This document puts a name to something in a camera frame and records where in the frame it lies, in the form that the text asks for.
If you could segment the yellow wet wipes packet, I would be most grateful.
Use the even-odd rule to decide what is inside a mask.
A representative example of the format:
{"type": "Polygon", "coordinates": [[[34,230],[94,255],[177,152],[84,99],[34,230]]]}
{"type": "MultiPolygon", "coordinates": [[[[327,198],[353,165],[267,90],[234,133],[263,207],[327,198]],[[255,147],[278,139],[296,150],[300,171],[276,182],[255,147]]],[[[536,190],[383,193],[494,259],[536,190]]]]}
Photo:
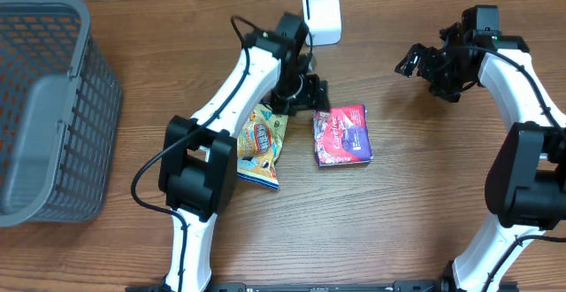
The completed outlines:
{"type": "Polygon", "coordinates": [[[287,115],[274,114],[258,104],[237,138],[237,175],[267,188],[278,189],[275,169],[287,129],[287,115]]]}

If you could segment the red Carefree liner pack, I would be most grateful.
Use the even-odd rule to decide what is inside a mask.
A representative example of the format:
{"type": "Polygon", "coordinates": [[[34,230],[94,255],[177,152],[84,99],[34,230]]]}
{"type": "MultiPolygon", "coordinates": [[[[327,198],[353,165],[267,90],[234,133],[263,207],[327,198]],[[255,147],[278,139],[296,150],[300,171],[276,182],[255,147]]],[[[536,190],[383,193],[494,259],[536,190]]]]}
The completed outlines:
{"type": "Polygon", "coordinates": [[[313,136],[319,166],[369,163],[373,158],[364,104],[315,111],[313,136]]]}

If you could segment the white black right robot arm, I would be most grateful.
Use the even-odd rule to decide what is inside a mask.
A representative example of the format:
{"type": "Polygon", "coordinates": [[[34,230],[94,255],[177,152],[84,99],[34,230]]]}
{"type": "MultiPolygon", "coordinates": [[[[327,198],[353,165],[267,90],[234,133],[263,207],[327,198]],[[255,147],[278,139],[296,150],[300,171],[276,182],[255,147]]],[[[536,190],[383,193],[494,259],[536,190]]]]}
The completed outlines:
{"type": "Polygon", "coordinates": [[[486,88],[507,130],[485,183],[488,215],[466,250],[448,262],[433,291],[516,291],[503,276],[534,241],[565,219],[565,115],[535,73],[530,49],[500,30],[495,5],[478,4],[439,32],[441,48],[411,46],[395,67],[429,82],[450,103],[486,88]]]}

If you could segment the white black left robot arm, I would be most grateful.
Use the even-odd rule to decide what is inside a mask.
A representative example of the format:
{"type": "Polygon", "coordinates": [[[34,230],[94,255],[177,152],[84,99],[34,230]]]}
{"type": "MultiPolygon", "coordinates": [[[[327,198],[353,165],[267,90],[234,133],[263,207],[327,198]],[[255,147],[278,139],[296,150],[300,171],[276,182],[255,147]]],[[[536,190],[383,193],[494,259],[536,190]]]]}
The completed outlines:
{"type": "Polygon", "coordinates": [[[267,97],[274,113],[329,111],[327,84],[310,71],[303,18],[284,14],[272,31],[242,35],[238,62],[214,97],[190,118],[173,117],[164,136],[158,187],[173,220],[172,264],[163,291],[204,291],[218,215],[237,179],[237,136],[267,97]]]}

